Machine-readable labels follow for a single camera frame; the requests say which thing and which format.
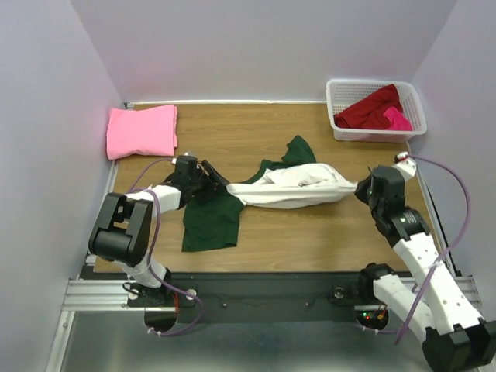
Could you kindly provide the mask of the white and green t-shirt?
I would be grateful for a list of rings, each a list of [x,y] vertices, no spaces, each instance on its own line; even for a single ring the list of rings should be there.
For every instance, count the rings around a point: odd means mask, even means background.
[[[355,192],[357,183],[348,181],[330,165],[319,163],[303,137],[295,136],[280,161],[262,160],[259,170],[248,180],[217,189],[215,200],[186,205],[183,252],[236,246],[246,206],[297,209],[339,202]]]

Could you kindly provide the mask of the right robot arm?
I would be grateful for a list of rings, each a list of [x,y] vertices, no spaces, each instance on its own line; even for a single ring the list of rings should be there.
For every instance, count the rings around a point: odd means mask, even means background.
[[[368,264],[356,292],[365,302],[383,302],[412,331],[434,371],[465,371],[491,363],[495,323],[470,303],[436,249],[429,226],[405,204],[405,182],[415,175],[406,160],[370,171],[355,191],[368,205],[378,232],[406,264],[418,292],[408,289],[387,264]]]

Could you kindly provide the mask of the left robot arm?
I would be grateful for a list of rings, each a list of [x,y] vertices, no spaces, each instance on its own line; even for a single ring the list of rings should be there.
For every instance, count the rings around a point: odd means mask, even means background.
[[[112,262],[133,279],[125,290],[131,298],[146,294],[155,305],[183,295],[200,302],[193,290],[171,283],[170,271],[153,258],[161,216],[187,205],[193,198],[207,200],[224,191],[229,181],[207,160],[189,154],[170,158],[174,170],[164,181],[125,194],[110,192],[102,202],[88,241],[91,254]]]

